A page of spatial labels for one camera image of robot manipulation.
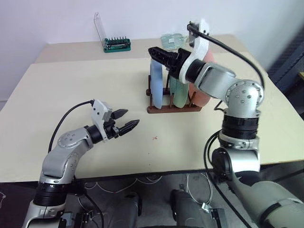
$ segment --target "green plate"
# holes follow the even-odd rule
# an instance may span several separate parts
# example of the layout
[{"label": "green plate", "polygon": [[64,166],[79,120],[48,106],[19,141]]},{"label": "green plate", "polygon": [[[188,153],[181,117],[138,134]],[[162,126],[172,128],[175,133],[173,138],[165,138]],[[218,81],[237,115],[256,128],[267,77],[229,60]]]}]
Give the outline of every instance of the green plate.
[{"label": "green plate", "polygon": [[174,93],[173,104],[178,108],[182,108],[187,102],[189,84],[183,84],[171,76],[169,78],[169,83],[170,94]]}]

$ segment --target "white wall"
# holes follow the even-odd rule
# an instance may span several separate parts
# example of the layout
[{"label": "white wall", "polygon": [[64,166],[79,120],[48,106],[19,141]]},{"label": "white wall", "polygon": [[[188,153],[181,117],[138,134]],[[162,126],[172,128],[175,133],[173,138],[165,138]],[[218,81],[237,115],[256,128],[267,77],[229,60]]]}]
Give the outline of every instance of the white wall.
[{"label": "white wall", "polygon": [[189,20],[204,17],[212,34],[234,34],[268,68],[304,23],[303,9],[303,0],[1,0],[0,99],[46,43],[98,40],[97,11],[108,36],[132,39],[186,34]]}]

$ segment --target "green bit holder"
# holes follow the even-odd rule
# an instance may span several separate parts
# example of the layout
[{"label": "green bit holder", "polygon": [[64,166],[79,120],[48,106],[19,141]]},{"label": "green bit holder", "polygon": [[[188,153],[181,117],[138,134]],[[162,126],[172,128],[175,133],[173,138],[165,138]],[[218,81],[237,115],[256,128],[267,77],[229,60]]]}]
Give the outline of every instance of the green bit holder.
[{"label": "green bit holder", "polygon": [[131,50],[131,42],[130,39],[121,38],[105,38],[104,39],[104,52],[119,52],[119,51],[130,51]]}]

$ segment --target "beige tabletop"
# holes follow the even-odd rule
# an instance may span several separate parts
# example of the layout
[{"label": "beige tabletop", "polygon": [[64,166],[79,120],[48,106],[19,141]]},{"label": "beige tabletop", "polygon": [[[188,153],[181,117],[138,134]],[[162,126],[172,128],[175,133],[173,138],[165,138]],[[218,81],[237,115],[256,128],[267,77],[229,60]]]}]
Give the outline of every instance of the beige tabletop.
[{"label": "beige tabletop", "polygon": [[[37,181],[50,137],[62,115],[70,107],[93,98],[106,101],[114,110],[129,109],[117,121],[118,126],[133,119],[140,119],[140,123],[130,133],[96,144],[88,151],[77,168],[78,178],[204,168],[205,142],[222,124],[222,112],[213,111],[218,100],[211,99],[196,113],[148,114],[145,90],[149,58],[141,55],[83,61],[80,55],[74,55],[78,59],[68,61],[59,55],[61,62],[56,62],[50,61],[54,58],[52,53],[56,52],[49,47],[43,50],[38,62],[44,63],[28,68],[0,112],[0,182]],[[246,50],[242,53],[258,64]],[[218,52],[214,57],[235,71],[237,77],[258,81],[256,73],[230,53]],[[267,73],[262,72],[266,97],[260,107],[258,129],[261,162],[302,160],[304,123]],[[55,140],[66,131],[91,125],[90,112],[89,105],[74,110]]]}]

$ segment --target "gray carpet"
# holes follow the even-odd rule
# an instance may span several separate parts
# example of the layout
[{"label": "gray carpet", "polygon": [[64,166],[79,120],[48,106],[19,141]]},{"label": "gray carpet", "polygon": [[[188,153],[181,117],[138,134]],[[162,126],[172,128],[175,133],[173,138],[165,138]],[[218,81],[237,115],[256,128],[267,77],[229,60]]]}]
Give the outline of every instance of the gray carpet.
[{"label": "gray carpet", "polygon": [[[282,176],[288,175],[298,170],[303,170],[304,162],[293,162],[276,165],[271,168],[267,168],[262,171],[262,176],[266,180],[274,180]],[[110,191],[117,191],[122,189],[131,183],[134,178],[120,179],[120,180],[108,180],[99,182],[100,185]],[[292,176],[288,179],[279,181],[285,188],[291,191],[301,200],[304,200],[304,174]],[[105,224],[108,223],[109,218],[119,203],[127,193],[136,191],[143,199],[142,202],[142,215],[138,218],[138,227],[156,226],[156,225],[175,225],[175,221],[172,218],[171,207],[169,203],[170,192],[172,189],[179,189],[180,184],[186,186],[186,174],[174,174],[163,176],[163,178],[155,184],[142,184],[135,183],[132,187],[124,190],[120,193],[112,194],[107,193],[98,188],[97,186],[91,190],[88,190],[88,194],[96,201],[101,210],[104,212]],[[88,183],[88,187],[93,186],[94,183]],[[206,201],[209,198],[209,186],[206,179],[199,173],[190,174],[189,186],[193,196],[199,201]],[[244,218],[252,225],[248,214],[243,209],[241,203],[237,197],[231,193],[226,184],[220,184],[219,187],[223,190],[224,194],[237,208],[237,210],[244,216]],[[16,228],[20,227],[24,216],[27,211],[29,202],[32,200],[35,191],[33,189],[15,186],[11,184],[1,183],[0,191],[7,197],[2,201],[2,208],[0,209],[0,228]],[[92,205],[85,197],[80,197],[86,209],[93,209]],[[245,227],[233,211],[228,207],[224,200],[219,196],[218,192],[214,189],[214,194],[211,202],[211,206],[214,208],[224,208],[227,218],[227,222],[230,228]],[[81,209],[77,197],[69,195],[67,198],[66,211],[75,213],[83,211]],[[212,219],[209,214],[201,211],[207,228],[215,227],[212,225]],[[94,217],[94,220],[100,224],[100,218],[98,215]],[[85,225],[85,228],[96,227],[92,222]]]}]

